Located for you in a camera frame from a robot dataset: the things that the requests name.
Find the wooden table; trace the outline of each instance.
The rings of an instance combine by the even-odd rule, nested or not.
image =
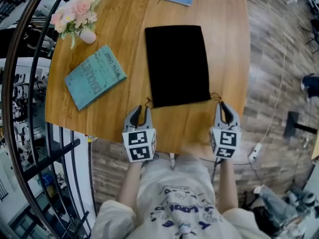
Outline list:
[[[311,159],[314,160],[319,157],[319,133],[316,135],[316,143],[314,146],[313,153],[311,155]]]
[[[124,118],[131,109],[144,105],[147,97],[152,96],[144,29],[182,24],[201,26],[210,92],[219,93],[242,116],[250,62],[246,0],[193,0],[189,7],[164,0],[102,0],[94,44],[78,40],[70,50],[71,40],[66,38],[56,45],[46,94],[46,121],[122,142]],[[79,112],[64,78],[106,44],[128,78]],[[215,101],[208,101],[153,109],[157,150],[209,156],[208,132],[213,125],[215,106]]]

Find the printed graphic on shirt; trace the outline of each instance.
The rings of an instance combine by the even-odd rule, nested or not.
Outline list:
[[[156,219],[162,219],[165,220],[168,218],[167,213],[164,210],[155,210],[153,213],[151,213],[151,221],[156,221]]]
[[[190,187],[165,185],[159,195],[163,195],[163,200],[150,213],[151,222],[160,222],[164,228],[175,231],[176,239],[197,237],[196,230],[223,222],[216,208],[205,199],[205,194],[196,194]],[[192,215],[191,219],[187,219],[187,215]]]
[[[195,192],[187,186],[163,186],[162,190],[159,192],[159,195],[164,193],[167,195],[168,193],[174,194],[174,196],[180,200],[184,200],[187,195],[191,196],[194,199],[197,199],[197,195]]]
[[[183,238],[183,236],[192,234],[197,235],[192,231],[191,224],[188,222],[179,222],[177,224],[178,232],[175,234],[175,236],[179,236],[180,239]]]

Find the wooden floor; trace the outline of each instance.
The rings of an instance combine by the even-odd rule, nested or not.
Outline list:
[[[251,31],[251,64],[249,89],[244,116],[241,153],[237,164],[247,163],[247,155],[265,134],[271,121],[284,70],[282,90],[273,118],[273,124],[263,141],[258,160],[253,164],[262,182],[276,193],[284,193],[293,180],[304,185],[312,170],[310,156],[315,138],[302,148],[306,134],[299,131],[289,141],[283,139],[287,112],[300,113],[300,122],[318,126],[319,101],[307,104],[300,90],[300,79],[309,73],[319,73],[316,62],[319,52],[315,42],[305,46],[310,35],[301,27],[310,29],[312,19],[305,0],[286,5],[286,0],[247,0]],[[128,162],[121,144],[98,139],[92,144],[92,173],[95,201],[99,208],[103,201],[116,196]],[[240,200],[243,192],[252,190],[261,182],[250,165],[236,165],[236,182]],[[217,172],[214,188],[218,192]]]

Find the white wall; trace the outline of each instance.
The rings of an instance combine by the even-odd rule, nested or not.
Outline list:
[[[53,139],[57,142],[60,142],[59,127],[56,125],[53,125]],[[96,216],[94,212],[94,205],[90,187],[88,140],[84,134],[78,132],[74,132],[74,139],[80,139],[81,141],[81,144],[74,149],[76,174],[79,183],[81,199],[84,206],[84,211],[89,211],[88,222],[92,228],[95,223]],[[70,143],[70,130],[65,128],[63,129],[63,140],[64,145]],[[79,215],[82,218],[83,213],[80,206],[79,196],[76,191],[70,152],[65,155],[65,163],[74,202],[79,212]],[[86,231],[89,232],[86,223],[84,224]]]
[[[11,219],[18,216],[29,205],[29,203],[18,186],[18,182],[15,177],[11,179],[11,183],[13,184],[13,186],[11,186],[2,164],[0,164],[0,179],[4,188],[8,192],[8,195],[2,200],[2,202],[0,201],[0,217],[5,223],[8,223]],[[42,192],[42,188],[38,185],[35,179],[31,179],[28,183],[31,191],[37,197]]]
[[[14,24],[17,20],[20,19],[22,16],[22,13],[24,9],[26,8],[27,4],[29,3],[30,0],[26,0],[25,3],[20,4],[17,6],[9,15],[9,17],[5,18],[1,23],[0,23],[0,30],[1,29],[7,29],[10,27],[12,24]],[[41,0],[38,8],[41,8],[44,4],[46,3],[51,3],[54,0]]]
[[[0,148],[0,163],[3,166],[4,172],[5,172],[8,180],[10,180],[12,177],[14,177],[14,171],[11,169],[12,168],[12,161],[11,161],[11,158],[7,155],[7,153],[9,154],[9,150],[6,147],[1,146],[1,148]]]

